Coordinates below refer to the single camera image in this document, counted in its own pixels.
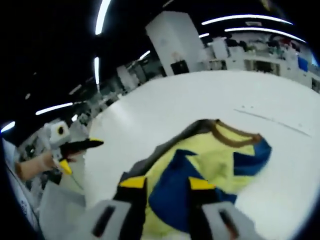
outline ceiling light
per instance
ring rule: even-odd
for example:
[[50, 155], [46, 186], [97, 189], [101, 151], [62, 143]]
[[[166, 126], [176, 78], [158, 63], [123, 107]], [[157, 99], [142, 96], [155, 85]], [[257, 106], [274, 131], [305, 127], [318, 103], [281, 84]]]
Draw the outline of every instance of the ceiling light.
[[139, 57], [139, 61], [144, 59], [148, 54], [150, 54], [150, 51], [145, 52], [141, 57]]
[[174, 0], [169, 0], [167, 1], [165, 4], [163, 4], [162, 8], [165, 8], [166, 6], [168, 6], [170, 3], [172, 3]]
[[93, 76], [91, 76], [90, 78], [88, 78], [87, 80], [85, 80], [85, 83], [89, 83], [92, 79], [94, 79]]
[[212, 24], [212, 23], [225, 21], [225, 20], [230, 20], [230, 19], [265, 19], [265, 20], [271, 20], [271, 21], [276, 21], [276, 22], [281, 22], [281, 23], [293, 25], [293, 23], [291, 23], [289, 21], [286, 21], [286, 20], [283, 20], [283, 19], [280, 19], [280, 18], [277, 18], [277, 17], [264, 16], [264, 15], [254, 15], [254, 14], [241, 14], [241, 15], [223, 16], [223, 17], [218, 17], [218, 18], [211, 19], [211, 20], [208, 20], [208, 21], [204, 21], [201, 24], [202, 25], [207, 25], [207, 24]]
[[299, 37], [293, 36], [289, 33], [283, 32], [283, 31], [278, 31], [278, 30], [273, 30], [273, 29], [268, 29], [268, 28], [263, 28], [263, 27], [236, 27], [236, 28], [228, 28], [224, 30], [225, 32], [234, 32], [234, 31], [261, 31], [261, 32], [267, 32], [267, 33], [273, 33], [273, 34], [279, 34], [283, 35], [295, 40], [302, 41], [306, 43], [306, 41], [302, 40]]
[[96, 18], [95, 35], [99, 35], [102, 32], [102, 27], [104, 26], [105, 17], [110, 2], [111, 0], [102, 0], [101, 2], [98, 17]]
[[76, 114], [76, 115], [74, 115], [74, 116], [71, 118], [72, 122], [76, 121], [76, 120], [77, 120], [77, 118], [78, 118], [78, 115], [77, 115], [77, 114]]
[[81, 87], [82, 87], [82, 85], [79, 84], [78, 86], [76, 86], [74, 89], [72, 89], [72, 90], [69, 92], [69, 95], [74, 94], [74, 93], [75, 93], [76, 91], [78, 91]]
[[35, 113], [35, 115], [44, 114], [44, 113], [50, 112], [50, 111], [52, 111], [52, 110], [61, 109], [61, 108], [69, 107], [69, 106], [72, 106], [72, 105], [73, 105], [73, 103], [72, 103], [72, 102], [69, 102], [69, 103], [65, 103], [65, 104], [61, 104], [61, 105], [57, 105], [57, 106], [51, 106], [51, 107], [42, 109], [42, 110], [40, 110], [40, 111], [37, 111], [37, 112]]
[[16, 122], [15, 121], [12, 121], [10, 122], [9, 124], [5, 125], [2, 129], [1, 129], [1, 133], [9, 130], [9, 129], [12, 129], [14, 126], [16, 125]]
[[99, 58], [98, 57], [94, 59], [94, 77], [95, 77], [95, 83], [99, 85], [100, 79], [99, 79]]
[[203, 38], [203, 37], [207, 37], [207, 36], [209, 36], [209, 33], [204, 33], [204, 34], [199, 35], [199, 38]]

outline person's arm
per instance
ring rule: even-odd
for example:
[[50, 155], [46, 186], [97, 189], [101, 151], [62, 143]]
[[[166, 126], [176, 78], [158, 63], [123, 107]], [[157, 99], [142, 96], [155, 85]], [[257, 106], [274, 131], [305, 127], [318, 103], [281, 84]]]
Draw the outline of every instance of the person's arm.
[[39, 173], [49, 171], [55, 166], [51, 151], [46, 151], [25, 162], [16, 162], [15, 173], [22, 181], [34, 178]]

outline white table surface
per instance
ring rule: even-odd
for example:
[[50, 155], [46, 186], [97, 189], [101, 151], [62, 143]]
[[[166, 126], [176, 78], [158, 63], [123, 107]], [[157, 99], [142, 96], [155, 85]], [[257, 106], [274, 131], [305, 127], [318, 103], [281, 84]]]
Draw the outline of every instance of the white table surface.
[[202, 71], [156, 79], [99, 114], [90, 136], [105, 143], [85, 155], [88, 208], [112, 198], [123, 171], [157, 145], [196, 120], [218, 118], [260, 133], [273, 147], [268, 164], [235, 205], [266, 239], [291, 239], [319, 193], [320, 95], [258, 72]]

